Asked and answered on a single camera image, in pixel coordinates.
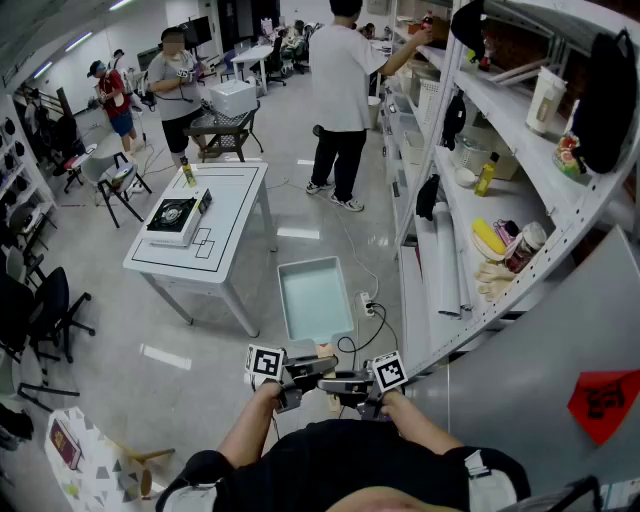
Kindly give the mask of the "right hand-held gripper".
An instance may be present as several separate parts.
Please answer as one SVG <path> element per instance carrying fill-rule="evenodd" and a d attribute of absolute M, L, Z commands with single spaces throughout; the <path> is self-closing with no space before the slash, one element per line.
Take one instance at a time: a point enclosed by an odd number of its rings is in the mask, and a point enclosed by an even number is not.
<path fill-rule="evenodd" d="M 340 377 L 319 379 L 317 388 L 339 391 L 343 407 L 351 408 L 362 419 L 380 419 L 384 395 L 402 389 L 408 377 L 398 351 L 366 360 L 359 370 L 343 372 Z"/>

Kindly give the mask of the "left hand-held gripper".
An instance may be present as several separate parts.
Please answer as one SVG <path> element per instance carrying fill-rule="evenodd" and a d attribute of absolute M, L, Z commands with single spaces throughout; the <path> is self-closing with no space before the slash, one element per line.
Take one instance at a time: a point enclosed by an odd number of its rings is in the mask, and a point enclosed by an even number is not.
<path fill-rule="evenodd" d="M 284 349 L 250 345 L 245 368 L 250 378 L 280 386 L 275 411 L 283 413 L 298 408 L 303 395 L 314 389 L 320 378 L 334 373 L 337 364 L 335 355 L 290 358 Z"/>

